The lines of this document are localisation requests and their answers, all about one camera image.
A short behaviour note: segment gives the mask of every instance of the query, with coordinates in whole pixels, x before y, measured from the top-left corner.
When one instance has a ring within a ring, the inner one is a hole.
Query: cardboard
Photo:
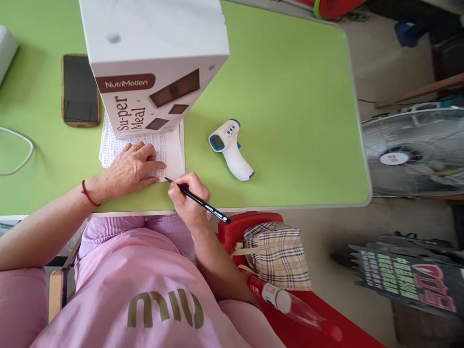
[[[229,56],[219,0],[79,0],[116,138],[171,132]]]

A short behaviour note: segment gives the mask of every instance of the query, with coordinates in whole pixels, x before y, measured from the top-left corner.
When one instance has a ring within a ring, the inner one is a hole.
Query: black sign
[[[359,252],[362,277],[369,288],[464,318],[464,268],[351,247]]]

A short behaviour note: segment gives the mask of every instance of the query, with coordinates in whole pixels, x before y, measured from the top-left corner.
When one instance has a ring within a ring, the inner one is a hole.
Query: black pencil
[[[167,177],[164,177],[164,178],[170,183],[173,182],[173,180],[171,180],[171,179],[169,179]],[[230,220],[227,216],[225,216],[219,210],[217,210],[217,209],[213,208],[212,206],[210,206],[208,203],[206,203],[200,197],[198,197],[198,196],[194,195],[193,193],[191,193],[187,187],[185,187],[184,185],[178,185],[178,186],[179,186],[179,189],[181,190],[181,192],[183,194],[185,194],[186,196],[192,198],[196,203],[198,203],[203,208],[205,208],[206,210],[208,210],[211,213],[213,213],[214,215],[216,215],[219,219],[221,219],[222,221],[226,222],[229,225],[232,223],[232,220]]]

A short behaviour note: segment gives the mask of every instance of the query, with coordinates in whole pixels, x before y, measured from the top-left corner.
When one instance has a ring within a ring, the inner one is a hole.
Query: plastic bottle
[[[343,335],[340,328],[327,319],[322,318],[317,312],[300,300],[298,297],[265,282],[256,275],[240,269],[250,290],[264,299],[274,308],[294,321],[311,329],[321,331],[326,337],[341,342]]]

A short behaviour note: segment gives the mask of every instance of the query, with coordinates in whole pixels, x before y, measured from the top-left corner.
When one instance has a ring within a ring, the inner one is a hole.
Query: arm
[[[137,142],[139,150],[127,144],[108,170],[85,181],[91,200],[96,204],[120,197],[158,182],[145,174],[166,168],[155,161],[151,144]],[[28,216],[0,238],[0,271],[44,267],[66,245],[84,220],[95,209],[81,193],[72,189]]]
[[[218,301],[237,300],[258,307],[255,297],[242,275],[219,242],[206,218],[206,210],[184,196],[177,184],[187,184],[189,190],[204,201],[209,201],[209,190],[195,173],[185,173],[171,183],[169,196],[175,209],[192,233],[197,267]]]

